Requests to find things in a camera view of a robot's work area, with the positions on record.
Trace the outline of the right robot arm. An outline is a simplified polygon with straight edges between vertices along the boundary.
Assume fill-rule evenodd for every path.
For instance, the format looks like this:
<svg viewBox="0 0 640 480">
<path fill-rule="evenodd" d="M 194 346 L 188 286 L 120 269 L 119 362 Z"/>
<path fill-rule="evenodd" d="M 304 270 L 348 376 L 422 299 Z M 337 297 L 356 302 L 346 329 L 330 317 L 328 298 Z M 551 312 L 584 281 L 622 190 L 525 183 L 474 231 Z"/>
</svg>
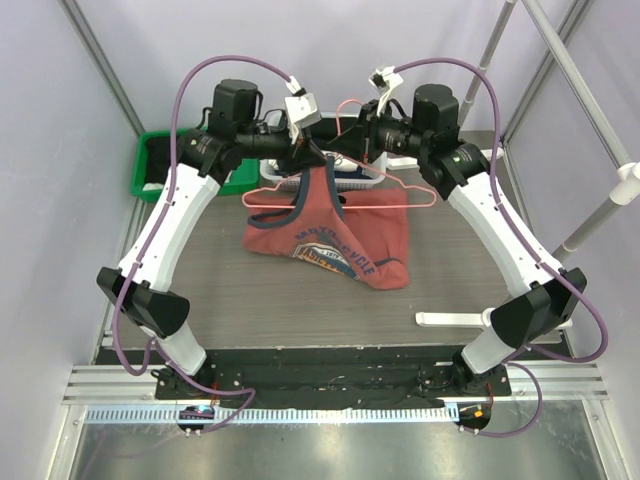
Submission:
<svg viewBox="0 0 640 480">
<path fill-rule="evenodd" d="M 485 311 L 489 324 L 452 358 L 451 380 L 462 394 L 483 389 L 499 365 L 532 341 L 567 327 L 587 280 L 566 270 L 515 213 L 490 163 L 459 138 L 459 102 L 441 84 L 416 88 L 411 115 L 394 117 L 397 101 L 364 104 L 330 140 L 330 150 L 366 162 L 383 153 L 416 159 L 422 178 L 473 228 L 498 266 L 509 300 Z"/>
</svg>

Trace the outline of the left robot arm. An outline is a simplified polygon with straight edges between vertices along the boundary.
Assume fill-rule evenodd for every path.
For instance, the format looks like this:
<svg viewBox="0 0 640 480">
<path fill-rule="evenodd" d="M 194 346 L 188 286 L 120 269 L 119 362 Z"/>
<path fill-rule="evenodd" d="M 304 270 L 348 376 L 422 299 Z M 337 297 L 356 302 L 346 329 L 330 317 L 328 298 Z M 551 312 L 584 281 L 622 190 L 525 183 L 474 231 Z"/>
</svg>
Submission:
<svg viewBox="0 0 640 480">
<path fill-rule="evenodd" d="M 295 79 L 275 125 L 261 118 L 263 95 L 248 81 L 226 79 L 214 89 L 200 123 L 169 136 L 166 183 L 139 237 L 115 268 L 102 268 L 97 284 L 115 307 L 149 337 L 179 374 L 190 398 L 213 385 L 208 357 L 188 325 L 190 303 L 171 292 L 173 274 L 196 223 L 231 173 L 247 159 L 279 159 L 302 166 L 321 159 L 309 134 L 321 119 L 313 94 Z"/>
</svg>

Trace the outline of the red tank top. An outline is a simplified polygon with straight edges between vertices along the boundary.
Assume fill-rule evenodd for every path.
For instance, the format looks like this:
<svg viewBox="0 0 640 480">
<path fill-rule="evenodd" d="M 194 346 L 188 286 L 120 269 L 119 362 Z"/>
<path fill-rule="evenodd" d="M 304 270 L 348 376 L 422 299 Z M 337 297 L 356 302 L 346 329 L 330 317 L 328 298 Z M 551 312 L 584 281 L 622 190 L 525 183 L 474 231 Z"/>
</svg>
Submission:
<svg viewBox="0 0 640 480">
<path fill-rule="evenodd" d="M 289 257 L 321 267 L 373 289 L 408 286 L 407 209 L 345 210 L 346 205 L 405 204 L 402 188 L 339 192 L 334 162 L 304 171 L 291 197 L 258 193 L 255 204 L 293 209 L 251 208 L 242 246 L 253 253 Z"/>
</svg>

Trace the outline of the green plastic tray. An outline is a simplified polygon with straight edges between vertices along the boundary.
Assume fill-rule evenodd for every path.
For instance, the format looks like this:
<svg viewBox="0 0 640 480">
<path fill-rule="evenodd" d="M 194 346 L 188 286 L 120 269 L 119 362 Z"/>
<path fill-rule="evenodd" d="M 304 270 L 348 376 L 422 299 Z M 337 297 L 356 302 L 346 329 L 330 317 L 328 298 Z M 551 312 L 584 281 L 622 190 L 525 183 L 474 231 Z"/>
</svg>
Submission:
<svg viewBox="0 0 640 480">
<path fill-rule="evenodd" d="M 146 183 L 165 185 L 169 169 L 169 135 L 168 130 L 147 132 L 140 136 L 136 151 L 131 194 L 145 203 L 156 203 L 163 191 L 144 192 Z M 219 191 L 220 196 L 236 196 L 246 193 L 259 185 L 259 161 L 244 159 L 234 170 Z"/>
</svg>

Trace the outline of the pink wire hanger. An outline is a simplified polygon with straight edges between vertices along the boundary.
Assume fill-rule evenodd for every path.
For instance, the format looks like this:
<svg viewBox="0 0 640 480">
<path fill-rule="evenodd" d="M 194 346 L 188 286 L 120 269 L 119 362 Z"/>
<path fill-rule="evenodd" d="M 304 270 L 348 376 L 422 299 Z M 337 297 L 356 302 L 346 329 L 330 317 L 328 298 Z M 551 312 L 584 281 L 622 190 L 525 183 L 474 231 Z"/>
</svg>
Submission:
<svg viewBox="0 0 640 480">
<path fill-rule="evenodd" d="M 355 103 L 359 106 L 363 106 L 364 102 L 355 99 L 355 98 L 349 98 L 344 100 L 343 102 L 340 103 L 340 105 L 337 107 L 336 111 L 335 111 L 335 121 L 336 121 L 336 127 L 337 127 L 337 133 L 341 133 L 341 122 L 340 122 L 340 112 L 341 110 L 348 104 L 350 103 Z M 428 194 L 432 195 L 432 200 L 429 203 L 417 203 L 417 204 L 409 204 L 409 203 L 405 203 L 405 204 L 367 204 L 367 205 L 346 205 L 343 206 L 342 208 L 345 210 L 375 210 L 375 209 L 384 209 L 384 210 L 391 210 L 391 209 L 408 209 L 408 208 L 430 208 L 432 206 L 434 206 L 437 202 L 437 192 L 435 192 L 434 190 L 430 189 L 430 188 L 426 188 L 426 187 L 421 187 L 421 186 L 417 186 L 417 185 L 405 185 L 404 182 L 397 178 L 396 176 L 393 176 L 389 173 L 387 173 L 386 171 L 381 171 L 378 170 L 376 168 L 374 168 L 371 164 L 365 164 L 362 163 L 360 161 L 356 161 L 354 159 L 350 159 L 350 161 L 355 164 L 358 165 L 360 167 L 362 167 L 363 169 L 368 169 L 373 171 L 374 173 L 377 173 L 379 175 L 382 175 L 388 179 L 391 179 L 393 181 L 396 181 L 397 183 L 400 184 L 400 186 L 404 189 L 404 190 L 418 190 L 418 191 L 422 191 L 422 192 L 426 192 Z M 294 179 L 298 178 L 301 176 L 301 173 L 297 173 L 294 174 L 292 176 L 289 177 L 282 177 L 274 186 L 272 187 L 261 187 L 261 188 L 257 188 L 251 191 L 248 191 L 244 194 L 242 194 L 241 196 L 241 202 L 242 204 L 247 207 L 247 208 L 270 208 L 270 209 L 293 209 L 294 206 L 285 206 L 285 205 L 260 205 L 260 204 L 255 204 L 255 203 L 250 203 L 249 197 L 251 195 L 254 194 L 258 194 L 260 192 L 277 192 L 278 189 L 285 183 L 293 181 Z"/>
</svg>

